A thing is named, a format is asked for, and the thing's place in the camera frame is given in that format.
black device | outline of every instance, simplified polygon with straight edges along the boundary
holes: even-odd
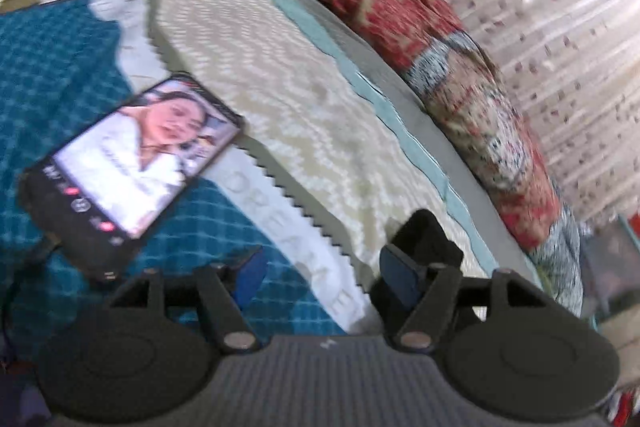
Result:
[[[113,280],[243,127],[190,74],[174,73],[27,169],[18,198],[87,277]]]
[[[409,228],[409,254],[393,242],[380,264],[394,298],[417,302],[385,334],[262,345],[212,267],[133,280],[42,350],[48,425],[605,427],[613,347],[514,272],[418,263],[428,247]],[[169,320],[174,306],[198,311],[200,334]]]

black cable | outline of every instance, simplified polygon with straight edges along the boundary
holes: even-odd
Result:
[[[51,254],[59,245],[60,243],[57,240],[52,239],[48,235],[44,235],[43,238],[28,251],[26,258],[14,271],[14,279],[4,294],[2,308],[0,309],[0,329],[2,331],[2,339],[4,340],[4,350],[0,353],[0,365],[5,369],[16,359],[16,349],[9,337],[11,305],[20,291],[22,282],[39,272],[40,268],[49,260]]]

teal patterned fabric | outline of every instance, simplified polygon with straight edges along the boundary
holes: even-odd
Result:
[[[86,3],[67,0],[0,17],[0,294],[21,252],[40,237],[15,201],[17,175],[130,95],[114,63],[120,29],[95,19]],[[297,270],[207,180],[183,194],[129,272],[159,267],[167,274],[186,273],[213,260],[229,261],[249,245],[264,245],[269,258],[267,277],[244,310],[261,338],[342,332]],[[20,356],[32,355],[100,296],[61,255],[53,256],[15,301]]]

phone screen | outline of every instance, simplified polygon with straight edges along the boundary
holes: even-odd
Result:
[[[174,74],[71,140],[43,170],[92,228],[137,239],[241,126],[188,74]]]

